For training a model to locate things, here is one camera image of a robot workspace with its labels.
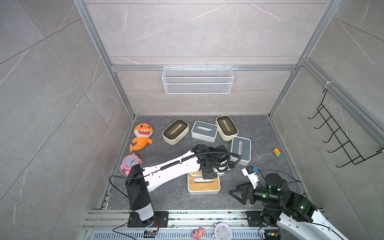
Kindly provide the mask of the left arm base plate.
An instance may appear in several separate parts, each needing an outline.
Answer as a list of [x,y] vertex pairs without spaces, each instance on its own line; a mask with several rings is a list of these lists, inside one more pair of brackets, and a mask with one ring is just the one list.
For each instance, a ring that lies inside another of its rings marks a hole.
[[158,211],[154,212],[154,216],[148,220],[142,221],[137,212],[131,212],[129,221],[127,223],[128,228],[166,228],[169,221],[169,212]]

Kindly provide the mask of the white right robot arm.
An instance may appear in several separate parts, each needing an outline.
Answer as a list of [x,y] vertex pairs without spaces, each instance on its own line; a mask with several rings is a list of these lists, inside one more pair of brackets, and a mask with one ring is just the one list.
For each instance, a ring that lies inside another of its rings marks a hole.
[[270,173],[262,178],[264,186],[259,185],[255,171],[244,169],[249,183],[236,186],[229,191],[230,196],[241,204],[261,202],[263,210],[247,212],[251,227],[279,227],[300,240],[346,240],[347,237],[333,226],[322,212],[305,196],[290,190],[289,182],[279,174]]

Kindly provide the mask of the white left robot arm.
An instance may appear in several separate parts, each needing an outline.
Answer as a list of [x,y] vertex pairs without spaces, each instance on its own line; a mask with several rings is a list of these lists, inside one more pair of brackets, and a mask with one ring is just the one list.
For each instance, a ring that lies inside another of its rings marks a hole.
[[201,171],[203,179],[210,180],[233,169],[241,157],[230,153],[225,146],[217,148],[196,145],[184,155],[152,167],[134,165],[125,181],[127,198],[133,218],[139,226],[152,225],[156,219],[150,192],[182,175]]

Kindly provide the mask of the white tissue box grey top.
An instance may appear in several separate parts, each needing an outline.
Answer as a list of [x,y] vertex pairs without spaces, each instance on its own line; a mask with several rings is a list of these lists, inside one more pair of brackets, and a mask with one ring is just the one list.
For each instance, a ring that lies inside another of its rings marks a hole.
[[247,166],[251,161],[252,141],[243,137],[233,137],[231,143],[231,152],[241,157],[239,165]]

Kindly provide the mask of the white tissue box wooden lid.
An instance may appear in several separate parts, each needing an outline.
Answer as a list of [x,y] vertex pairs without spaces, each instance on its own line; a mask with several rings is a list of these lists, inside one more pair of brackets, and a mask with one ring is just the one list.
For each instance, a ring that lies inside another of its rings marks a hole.
[[190,195],[214,195],[221,190],[220,177],[205,180],[202,176],[188,174],[188,192]]

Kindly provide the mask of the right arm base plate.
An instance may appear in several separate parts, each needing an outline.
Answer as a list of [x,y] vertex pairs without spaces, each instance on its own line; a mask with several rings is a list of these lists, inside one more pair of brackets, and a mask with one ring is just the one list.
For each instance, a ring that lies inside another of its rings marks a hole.
[[269,225],[263,211],[246,211],[245,219],[247,220],[249,227],[263,227]]

